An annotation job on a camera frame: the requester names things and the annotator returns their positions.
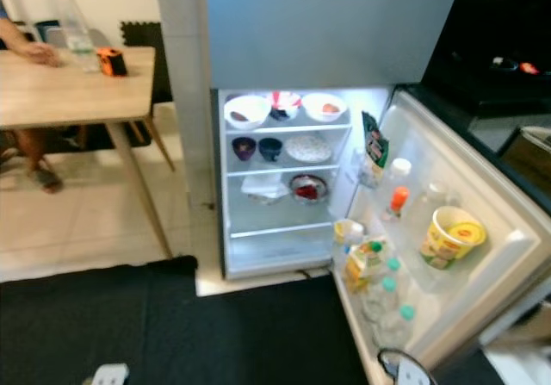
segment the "black floor mat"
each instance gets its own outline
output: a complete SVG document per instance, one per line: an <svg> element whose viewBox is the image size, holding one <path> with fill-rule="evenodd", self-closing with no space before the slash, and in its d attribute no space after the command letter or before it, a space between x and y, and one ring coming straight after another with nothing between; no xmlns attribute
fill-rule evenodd
<svg viewBox="0 0 551 385"><path fill-rule="evenodd" d="M124 122L124 129L127 133L128 142L130 142L130 146L132 147L138 147L138 146L149 146L152 143L152 139L149 136L149 133L147 132L147 129L145 129L145 125L143 122L136 122L136 126L138 127L139 131L141 132L141 135L144 139L143 142L139 140L139 138L136 136L136 133L131 129L130 124L128 122ZM70 134L67 134L65 131L66 128L48 128L46 131L46 153L47 154L54 154L57 152L82 152L83 150L78 147L78 143L76 142L76 132L79 128L79 126L72 126L69 127ZM113 141L111 141L111 137L109 136L109 133L107 131L107 128L105 128L104 124L90 124L86 126L87 128L87 140L85 144L84 151L98 151L98 150L111 150L115 148L113 145Z"/></svg>
<svg viewBox="0 0 551 385"><path fill-rule="evenodd" d="M0 284L0 384L80 385L104 363L145 384L151 306L193 301L195 267L185 257Z"/></svg>
<svg viewBox="0 0 551 385"><path fill-rule="evenodd" d="M0 285L0 383L365 385L330 276L198 298L192 257ZM500 384L476 353L441 385Z"/></svg>

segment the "grey refrigerator door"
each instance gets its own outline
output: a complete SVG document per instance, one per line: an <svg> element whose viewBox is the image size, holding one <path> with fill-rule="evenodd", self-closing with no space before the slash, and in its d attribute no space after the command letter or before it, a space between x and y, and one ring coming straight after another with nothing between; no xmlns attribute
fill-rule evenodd
<svg viewBox="0 0 551 385"><path fill-rule="evenodd" d="M454 0L207 0L212 87L421 80Z"/></svg>

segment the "food package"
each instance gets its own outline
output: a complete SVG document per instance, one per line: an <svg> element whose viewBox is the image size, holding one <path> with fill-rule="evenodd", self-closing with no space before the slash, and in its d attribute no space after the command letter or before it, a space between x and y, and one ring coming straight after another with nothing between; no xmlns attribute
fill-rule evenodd
<svg viewBox="0 0 551 385"><path fill-rule="evenodd" d="M344 266L344 280L352 293L365 290L371 276L377 274L383 264L382 239L366 239L360 245L353 245Z"/></svg>
<svg viewBox="0 0 551 385"><path fill-rule="evenodd" d="M373 116L362 112L362 121L366 155L360 170L360 182L370 188L376 188L381 182L387 163L389 143L383 137Z"/></svg>

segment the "person's foot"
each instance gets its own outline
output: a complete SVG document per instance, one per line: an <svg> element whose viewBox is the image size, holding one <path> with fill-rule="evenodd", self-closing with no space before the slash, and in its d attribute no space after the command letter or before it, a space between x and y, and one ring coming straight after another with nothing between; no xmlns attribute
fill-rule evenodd
<svg viewBox="0 0 551 385"><path fill-rule="evenodd" d="M16 148L0 148L0 165L10 161L17 153Z"/></svg>
<svg viewBox="0 0 551 385"><path fill-rule="evenodd" d="M63 187L63 183L53 171L40 166L36 170L30 171L28 177L47 194L57 193Z"/></svg>

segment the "red food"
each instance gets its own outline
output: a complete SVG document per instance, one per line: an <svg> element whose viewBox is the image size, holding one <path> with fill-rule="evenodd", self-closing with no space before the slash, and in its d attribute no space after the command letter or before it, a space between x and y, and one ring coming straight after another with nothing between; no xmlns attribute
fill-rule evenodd
<svg viewBox="0 0 551 385"><path fill-rule="evenodd" d="M230 116L231 116L235 121L248 121L247 117L241 115L239 112L232 111L232 112L230 113Z"/></svg>
<svg viewBox="0 0 551 385"><path fill-rule="evenodd" d="M318 189L315 185L305 185L304 187L299 187L295 191L297 196L306 198L308 200L317 200L318 199Z"/></svg>
<svg viewBox="0 0 551 385"><path fill-rule="evenodd" d="M325 114L336 114L338 112L338 107L331 103L327 103L322 107L321 111Z"/></svg>

